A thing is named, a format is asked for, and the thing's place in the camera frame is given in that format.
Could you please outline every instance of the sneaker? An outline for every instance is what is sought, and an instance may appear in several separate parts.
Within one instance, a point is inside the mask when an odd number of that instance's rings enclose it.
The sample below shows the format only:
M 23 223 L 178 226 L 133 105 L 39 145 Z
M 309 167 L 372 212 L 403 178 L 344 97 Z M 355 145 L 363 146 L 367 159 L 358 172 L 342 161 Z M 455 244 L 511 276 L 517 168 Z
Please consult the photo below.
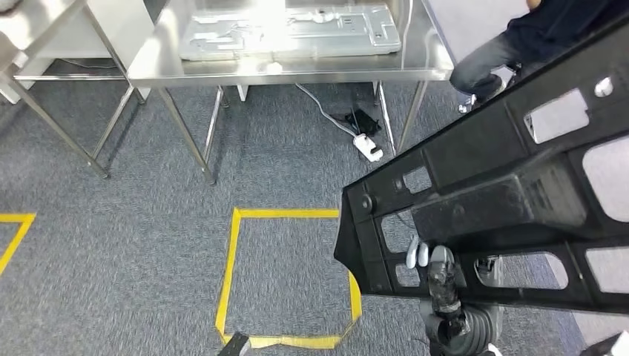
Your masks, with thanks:
M 472 105 L 472 110 L 481 107 L 484 103 L 490 101 L 494 96 L 502 93 L 505 89 L 507 89 L 507 83 L 505 83 L 504 81 L 500 81 L 500 87 L 498 87 L 498 89 L 496 89 L 493 93 L 491 93 L 491 95 L 489 95 L 487 97 L 487 99 L 485 100 L 476 100 L 476 102 L 474 103 L 474 105 Z
M 476 95 L 472 95 L 465 100 L 463 104 L 459 104 L 458 112 L 459 113 L 469 113 L 474 108 L 474 104 L 476 103 Z

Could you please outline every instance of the yellow floor marking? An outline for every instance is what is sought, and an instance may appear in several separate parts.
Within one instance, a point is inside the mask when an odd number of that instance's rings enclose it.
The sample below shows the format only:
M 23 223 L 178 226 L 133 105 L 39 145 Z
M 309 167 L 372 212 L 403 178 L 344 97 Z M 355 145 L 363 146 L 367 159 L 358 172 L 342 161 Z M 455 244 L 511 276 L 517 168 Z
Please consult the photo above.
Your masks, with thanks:
M 9 246 L 4 250 L 2 257 L 0 257 L 0 275 L 2 275 L 11 257 L 18 249 L 19 243 L 28 232 L 33 220 L 35 220 L 35 214 L 0 214 L 0 223 L 20 223 L 18 232 L 16 232 Z
M 227 261 L 225 264 L 225 275 L 223 276 L 223 289 L 217 308 L 217 316 L 214 325 L 216 326 L 223 343 L 229 342 L 231 335 L 225 334 L 225 320 L 227 318 L 227 306 L 229 304 L 229 292 L 231 290 L 231 278 L 234 273 L 236 262 L 236 247 L 238 234 L 240 233 L 240 220 L 245 218 L 337 218 L 336 209 L 238 209 L 234 208 L 231 217 L 231 232 L 229 234 L 229 247 L 227 251 Z M 324 336 L 251 336 L 251 347 L 259 349 L 272 345 L 287 345 L 301 347 L 305 349 L 333 349 L 347 335 L 349 330 L 356 324 L 356 320 L 362 314 L 360 304 L 360 289 L 356 279 L 349 273 L 349 305 L 351 309 L 352 322 L 345 328 L 341 335 Z

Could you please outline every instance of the jeans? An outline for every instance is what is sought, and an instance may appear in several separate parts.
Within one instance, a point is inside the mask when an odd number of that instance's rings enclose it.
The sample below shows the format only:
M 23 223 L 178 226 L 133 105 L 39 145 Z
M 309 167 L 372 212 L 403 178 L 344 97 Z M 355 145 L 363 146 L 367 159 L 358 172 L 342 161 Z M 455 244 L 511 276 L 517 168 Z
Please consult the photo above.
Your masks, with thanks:
M 478 102 L 490 99 L 502 86 L 502 79 L 491 70 L 509 63 L 522 63 L 523 54 L 514 48 L 504 33 L 489 40 L 460 61 L 452 71 L 450 83 L 457 90 L 476 95 Z

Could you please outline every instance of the floor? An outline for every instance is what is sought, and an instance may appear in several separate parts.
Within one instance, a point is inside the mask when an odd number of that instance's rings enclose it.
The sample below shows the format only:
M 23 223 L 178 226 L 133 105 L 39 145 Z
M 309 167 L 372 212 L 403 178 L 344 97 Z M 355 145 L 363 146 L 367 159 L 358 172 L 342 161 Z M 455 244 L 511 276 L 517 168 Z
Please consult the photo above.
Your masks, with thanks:
M 356 103 L 379 117 L 369 83 L 308 88 L 330 113 Z M 124 89 L 38 83 L 31 92 L 92 148 Z M 413 90 L 385 84 L 395 137 Z M 201 142 L 215 90 L 171 92 Z M 341 188 L 375 168 L 294 86 L 253 87 L 246 103 L 235 88 L 227 95 L 231 107 L 220 117 L 210 162 L 216 186 L 155 93 L 145 105 L 132 102 L 116 126 L 100 157 L 111 170 L 107 180 L 26 105 L 2 102 L 0 211 L 36 219 L 0 276 L 0 355 L 215 355 L 234 207 L 337 208 Z M 447 83 L 431 84 L 414 143 L 456 120 L 456 101 Z M 386 147 L 383 131 L 377 141 Z M 16 229 L 0 224 L 0 248 Z M 243 220 L 227 332 L 342 333 L 349 289 L 332 258 L 335 234 L 331 219 Z M 506 277 L 556 283 L 545 259 L 516 260 Z M 418 310 L 417 300 L 365 296 L 362 317 L 336 349 L 271 346 L 251 354 L 427 355 Z M 571 313 L 507 309 L 498 346 L 505 355 L 577 355 L 584 341 Z

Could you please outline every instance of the table top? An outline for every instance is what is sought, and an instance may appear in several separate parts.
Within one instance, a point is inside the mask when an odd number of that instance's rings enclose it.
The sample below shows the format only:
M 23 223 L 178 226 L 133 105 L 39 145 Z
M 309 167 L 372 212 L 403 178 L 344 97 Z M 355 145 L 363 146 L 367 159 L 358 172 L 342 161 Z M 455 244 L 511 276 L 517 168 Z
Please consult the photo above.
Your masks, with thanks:
M 281 0 L 282 6 L 312 6 L 312 0 Z M 179 41 L 197 8 L 249 8 L 269 0 L 170 0 L 132 65 L 129 78 L 138 87 L 188 85 L 265 85 L 378 80 L 447 80 L 452 60 L 422 0 L 385 0 L 395 21 L 403 50 L 377 56 L 309 59 L 245 58 L 227 61 L 183 61 Z M 378 3 L 377 0 L 318 0 L 315 4 Z M 406 40 L 405 29 L 408 27 Z
M 82 9 L 86 0 L 22 0 L 0 15 L 0 32 L 19 50 L 33 56 L 46 45 L 56 29 Z

